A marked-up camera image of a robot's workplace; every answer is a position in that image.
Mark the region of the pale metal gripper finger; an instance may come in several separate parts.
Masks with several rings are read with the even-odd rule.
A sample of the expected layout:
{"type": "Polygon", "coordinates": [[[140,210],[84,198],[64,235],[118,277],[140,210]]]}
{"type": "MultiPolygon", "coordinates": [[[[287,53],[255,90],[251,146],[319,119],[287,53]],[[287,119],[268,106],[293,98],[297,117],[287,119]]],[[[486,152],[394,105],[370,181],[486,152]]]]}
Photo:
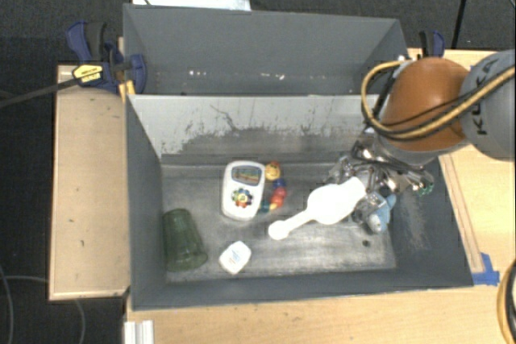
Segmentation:
{"type": "Polygon", "coordinates": [[[355,166],[349,160],[340,160],[328,172],[327,183],[342,184],[355,175],[355,166]]]}
{"type": "Polygon", "coordinates": [[[368,216],[380,208],[387,206],[387,200],[377,192],[367,193],[356,205],[352,212],[352,220],[356,223],[366,223],[368,216]]]}

